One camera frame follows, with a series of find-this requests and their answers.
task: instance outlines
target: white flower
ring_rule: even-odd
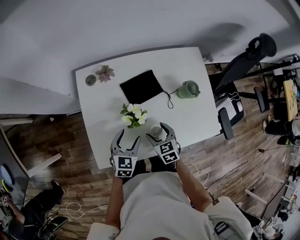
[[[139,110],[138,112],[135,112],[135,117],[137,119],[139,119],[141,117],[141,115],[142,115],[142,111],[141,110]]]
[[[129,104],[127,107],[127,111],[136,114],[136,113],[140,112],[141,110],[139,109],[138,104]]]
[[[146,113],[144,113],[142,116],[139,117],[138,123],[141,125],[144,124],[147,117],[148,117],[148,115]]]
[[[132,124],[132,122],[130,121],[130,119],[133,119],[133,117],[126,115],[122,117],[122,121],[127,123],[127,126],[130,126]]]

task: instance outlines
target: white shirt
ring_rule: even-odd
[[[294,133],[295,136],[300,135],[300,119],[296,119],[292,122],[292,133]]]
[[[219,198],[219,203],[211,204],[204,213],[193,209],[174,172],[137,175],[124,184],[123,194],[117,240],[215,240],[214,226],[220,221],[226,221],[240,239],[248,240],[252,234],[250,223],[229,198]],[[118,232],[111,226],[93,224],[88,240],[114,239]]]

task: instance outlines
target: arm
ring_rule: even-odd
[[[124,204],[123,180],[116,176],[112,179],[112,192],[108,203],[105,224],[121,229],[120,212]]]
[[[196,210],[203,212],[212,203],[207,190],[193,177],[181,160],[177,161],[176,170],[191,203]]]
[[[10,206],[10,208],[12,209],[12,211],[15,214],[15,218],[22,224],[24,224],[25,222],[25,217],[24,215],[20,212],[20,210],[18,210],[18,208],[13,204],[13,202],[9,199],[7,200],[8,205]]]

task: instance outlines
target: chair armrest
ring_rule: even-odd
[[[233,128],[231,126],[226,108],[221,108],[218,112],[219,123],[221,124],[224,136],[227,140],[233,138]]]

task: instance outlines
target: potted plant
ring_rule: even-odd
[[[143,125],[148,117],[147,110],[139,108],[138,104],[123,104],[122,120],[127,124],[128,128],[139,127]]]

